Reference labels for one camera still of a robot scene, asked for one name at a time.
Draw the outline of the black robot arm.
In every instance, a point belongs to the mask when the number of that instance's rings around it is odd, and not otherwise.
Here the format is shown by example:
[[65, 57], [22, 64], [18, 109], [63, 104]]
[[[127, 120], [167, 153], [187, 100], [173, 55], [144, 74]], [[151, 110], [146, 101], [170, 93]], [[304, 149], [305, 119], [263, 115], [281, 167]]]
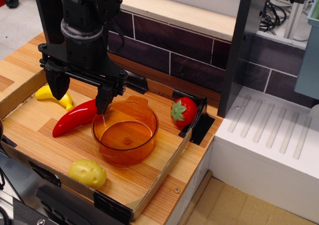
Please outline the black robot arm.
[[122, 0], [36, 0], [46, 42], [40, 65], [56, 99], [76, 79], [97, 87], [97, 114], [126, 87], [127, 72], [109, 58], [109, 27]]

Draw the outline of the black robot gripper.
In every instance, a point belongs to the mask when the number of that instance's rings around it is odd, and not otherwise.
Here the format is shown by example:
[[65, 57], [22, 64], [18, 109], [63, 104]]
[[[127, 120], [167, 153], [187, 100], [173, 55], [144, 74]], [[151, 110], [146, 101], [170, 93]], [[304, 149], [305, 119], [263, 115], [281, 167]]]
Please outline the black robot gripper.
[[109, 28], [114, 28], [121, 40], [124, 34], [111, 20], [93, 31], [77, 30], [65, 21], [61, 22], [64, 44], [42, 43], [40, 65], [55, 98], [61, 99], [69, 88], [71, 79], [98, 88], [96, 95], [97, 114], [104, 114], [108, 105], [126, 89], [127, 72], [113, 62], [108, 54]]

